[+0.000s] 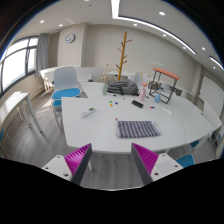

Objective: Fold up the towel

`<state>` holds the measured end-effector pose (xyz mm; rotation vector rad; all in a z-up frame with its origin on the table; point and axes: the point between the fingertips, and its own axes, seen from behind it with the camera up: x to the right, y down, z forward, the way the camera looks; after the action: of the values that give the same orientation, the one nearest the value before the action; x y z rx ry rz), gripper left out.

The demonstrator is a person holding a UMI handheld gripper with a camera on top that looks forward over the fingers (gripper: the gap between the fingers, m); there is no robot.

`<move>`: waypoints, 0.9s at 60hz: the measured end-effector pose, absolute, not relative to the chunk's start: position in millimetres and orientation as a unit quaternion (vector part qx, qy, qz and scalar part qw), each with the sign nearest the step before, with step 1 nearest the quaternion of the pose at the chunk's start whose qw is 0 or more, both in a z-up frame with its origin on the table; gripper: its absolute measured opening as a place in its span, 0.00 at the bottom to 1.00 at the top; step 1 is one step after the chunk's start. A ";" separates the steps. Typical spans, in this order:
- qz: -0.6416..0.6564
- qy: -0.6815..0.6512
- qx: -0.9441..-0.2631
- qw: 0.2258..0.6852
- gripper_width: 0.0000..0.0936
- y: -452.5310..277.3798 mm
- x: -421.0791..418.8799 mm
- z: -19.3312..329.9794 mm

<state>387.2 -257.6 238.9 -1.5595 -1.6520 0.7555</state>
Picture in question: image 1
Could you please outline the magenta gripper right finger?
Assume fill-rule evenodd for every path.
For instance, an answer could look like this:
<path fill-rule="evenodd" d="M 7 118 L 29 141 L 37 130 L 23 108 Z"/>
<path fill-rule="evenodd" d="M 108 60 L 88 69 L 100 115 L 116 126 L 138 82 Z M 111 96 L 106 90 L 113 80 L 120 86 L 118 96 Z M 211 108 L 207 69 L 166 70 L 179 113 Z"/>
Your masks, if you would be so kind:
<path fill-rule="evenodd" d="M 157 154 L 136 143 L 131 144 L 131 154 L 144 185 L 182 169 L 182 166 L 168 154 Z"/>

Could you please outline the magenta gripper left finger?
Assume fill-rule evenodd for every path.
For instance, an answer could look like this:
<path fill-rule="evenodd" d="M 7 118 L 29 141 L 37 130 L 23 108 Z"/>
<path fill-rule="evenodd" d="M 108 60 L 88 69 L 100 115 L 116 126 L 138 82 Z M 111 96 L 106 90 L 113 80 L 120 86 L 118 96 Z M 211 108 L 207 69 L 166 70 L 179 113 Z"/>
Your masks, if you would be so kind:
<path fill-rule="evenodd" d="M 66 156 L 56 155 L 42 169 L 79 185 L 91 155 L 92 145 L 87 144 Z"/>

